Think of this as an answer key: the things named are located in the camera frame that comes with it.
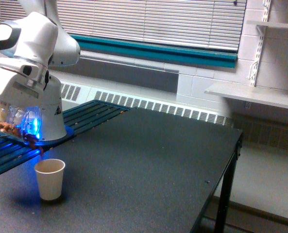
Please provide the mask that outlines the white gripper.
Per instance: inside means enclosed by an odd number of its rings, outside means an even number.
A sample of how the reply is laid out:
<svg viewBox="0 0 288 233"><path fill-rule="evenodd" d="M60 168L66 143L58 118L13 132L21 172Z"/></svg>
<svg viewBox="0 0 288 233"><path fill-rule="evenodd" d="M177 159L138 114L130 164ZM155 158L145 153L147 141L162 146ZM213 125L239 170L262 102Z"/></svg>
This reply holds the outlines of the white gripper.
<svg viewBox="0 0 288 233"><path fill-rule="evenodd" d="M0 121L7 119L8 104L18 107L41 105L47 70L47 66L37 62L0 58Z"/></svg>

